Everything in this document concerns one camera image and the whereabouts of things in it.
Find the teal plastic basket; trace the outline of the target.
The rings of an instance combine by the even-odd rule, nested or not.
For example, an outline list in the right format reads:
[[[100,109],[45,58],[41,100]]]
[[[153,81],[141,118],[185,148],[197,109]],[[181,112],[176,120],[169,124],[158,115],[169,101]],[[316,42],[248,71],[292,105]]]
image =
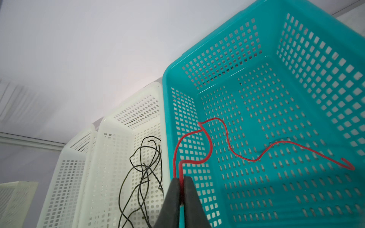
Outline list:
[[[214,228],[365,225],[365,40],[309,1],[256,1],[163,75],[170,164]]]

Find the white mesh two-tier shelf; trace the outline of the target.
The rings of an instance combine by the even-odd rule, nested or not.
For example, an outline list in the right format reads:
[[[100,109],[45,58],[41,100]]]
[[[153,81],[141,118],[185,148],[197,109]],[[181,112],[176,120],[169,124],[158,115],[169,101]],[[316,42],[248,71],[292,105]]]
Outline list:
[[[21,228],[38,187],[38,182],[1,184],[1,227]]]

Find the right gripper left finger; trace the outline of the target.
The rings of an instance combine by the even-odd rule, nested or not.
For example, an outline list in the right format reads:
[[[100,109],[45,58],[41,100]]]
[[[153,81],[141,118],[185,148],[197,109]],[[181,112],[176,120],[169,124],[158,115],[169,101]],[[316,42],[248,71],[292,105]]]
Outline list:
[[[173,178],[170,182],[160,214],[154,228],[178,228],[180,216],[180,181]]]

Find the left white plastic basket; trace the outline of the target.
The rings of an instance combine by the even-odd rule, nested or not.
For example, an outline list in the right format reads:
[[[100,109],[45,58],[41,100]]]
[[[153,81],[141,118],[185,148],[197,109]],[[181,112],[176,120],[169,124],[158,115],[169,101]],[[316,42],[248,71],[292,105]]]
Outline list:
[[[85,186],[87,156],[97,131],[82,130],[62,149],[37,224],[38,228],[72,228]]]

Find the middle white plastic basket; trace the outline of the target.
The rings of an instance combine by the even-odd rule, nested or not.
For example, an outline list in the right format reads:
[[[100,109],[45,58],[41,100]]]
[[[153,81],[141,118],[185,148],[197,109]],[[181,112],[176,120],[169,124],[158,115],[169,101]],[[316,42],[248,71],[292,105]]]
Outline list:
[[[142,88],[102,120],[75,228],[151,228],[168,189],[162,86]]]

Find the white plastic basket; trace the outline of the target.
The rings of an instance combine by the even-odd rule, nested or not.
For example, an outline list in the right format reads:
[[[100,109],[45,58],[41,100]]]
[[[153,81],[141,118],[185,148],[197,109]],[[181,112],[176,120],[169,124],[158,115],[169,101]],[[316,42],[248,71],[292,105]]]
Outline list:
[[[82,130],[62,149],[37,224],[38,228],[72,228],[85,186],[87,156],[97,131]]]
[[[142,88],[102,120],[75,228],[151,228],[168,189],[162,86]]]

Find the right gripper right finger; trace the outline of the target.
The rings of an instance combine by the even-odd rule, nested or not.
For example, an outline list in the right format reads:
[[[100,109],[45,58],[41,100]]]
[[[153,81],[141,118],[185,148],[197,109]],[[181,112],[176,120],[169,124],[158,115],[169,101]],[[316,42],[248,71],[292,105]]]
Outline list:
[[[202,208],[193,179],[184,177],[184,222],[186,228],[211,228]]]

